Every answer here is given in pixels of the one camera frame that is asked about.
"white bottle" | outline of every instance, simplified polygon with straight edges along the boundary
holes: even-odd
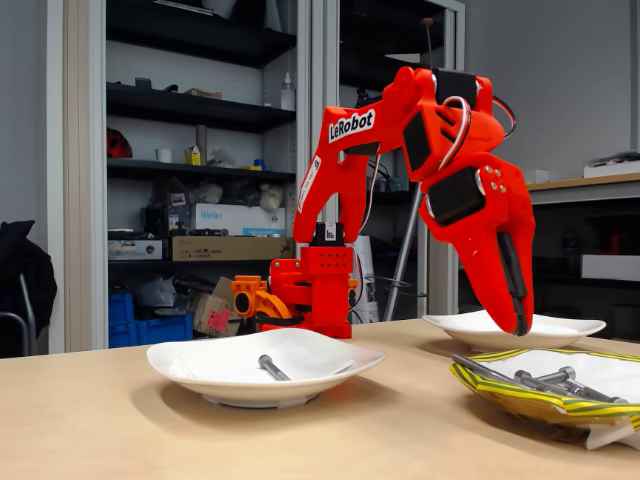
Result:
[[[282,110],[291,110],[292,112],[296,110],[296,91],[291,83],[289,72],[284,77],[284,83],[280,91],[280,108]]]

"countertop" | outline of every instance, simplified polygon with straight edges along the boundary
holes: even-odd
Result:
[[[388,352],[302,407],[214,406],[164,380],[146,347],[0,361],[3,479],[638,478],[640,452],[586,451],[473,395],[449,372],[466,347],[422,320],[354,327]],[[640,355],[588,339],[586,349]]]

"white plate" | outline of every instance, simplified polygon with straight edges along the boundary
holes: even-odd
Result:
[[[291,381],[278,382],[260,369],[261,355],[269,355]],[[386,356],[299,328],[161,343],[147,350],[151,366],[169,380],[211,402],[249,408],[306,403]]]
[[[424,315],[422,318],[476,351],[562,348],[599,332],[607,325],[601,320],[534,315],[531,331],[523,337],[516,337],[500,330],[486,310],[460,315]]]

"metal pole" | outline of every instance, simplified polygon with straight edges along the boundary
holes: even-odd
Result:
[[[207,126],[196,125],[196,145],[200,150],[200,165],[206,165],[209,159],[207,152]]]
[[[22,356],[28,357],[29,356],[29,332],[28,332],[29,329],[27,327],[27,322],[25,322],[25,320],[22,317],[11,312],[0,312],[0,318],[10,318],[12,320],[15,320],[18,323],[18,326],[20,327],[20,346],[22,347]]]
[[[416,191],[413,194],[413,202],[411,203],[411,216],[409,217],[407,231],[404,234],[402,246],[400,247],[398,263],[396,263],[396,271],[393,274],[393,283],[391,284],[391,289],[389,290],[389,301],[387,302],[387,308],[384,311],[384,322],[391,321],[396,310],[396,302],[398,300],[397,282],[402,281],[402,277],[404,276],[404,269],[407,266],[407,260],[409,259],[409,249],[411,248],[411,240],[413,239],[413,231],[416,227],[416,221],[418,219],[418,208],[420,208],[421,201],[422,192],[420,191],[420,184],[417,184]]]
[[[29,299],[29,289],[27,288],[27,282],[24,279],[24,275],[20,274],[20,289],[22,290],[22,296],[24,298],[24,308],[27,312],[27,329],[29,338],[29,355],[36,354],[36,317],[33,314],[33,308],[31,307],[31,300]]]

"red robot arm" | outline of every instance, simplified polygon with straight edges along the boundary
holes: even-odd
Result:
[[[535,222],[520,170],[488,153],[504,138],[493,99],[486,78],[404,67],[380,101],[360,109],[326,108],[293,225],[295,240],[311,245],[302,248],[299,261],[271,265],[271,294],[300,313],[300,327],[350,336],[352,253],[345,244],[362,227],[369,156],[401,149],[409,180],[420,182],[425,195],[420,216],[437,240],[456,248],[478,300],[505,332],[529,331]],[[336,193],[337,230],[319,230],[317,216]],[[303,290],[310,303],[295,303]]]

